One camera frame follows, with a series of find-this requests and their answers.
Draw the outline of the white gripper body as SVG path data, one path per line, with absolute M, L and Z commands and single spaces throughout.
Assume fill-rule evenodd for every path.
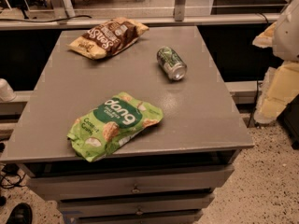
M 292 0 L 279 16 L 272 48 L 280 59 L 299 62 L 299 0 Z

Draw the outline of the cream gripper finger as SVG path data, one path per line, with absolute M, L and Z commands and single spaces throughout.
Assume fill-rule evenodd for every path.
M 276 28 L 276 23 L 269 25 L 262 33 L 257 35 L 252 44 L 258 48 L 271 48 L 273 42 L 274 31 Z
M 263 79 L 254 120 L 261 124 L 271 123 L 298 94 L 298 62 L 285 61 L 279 68 L 269 67 Z

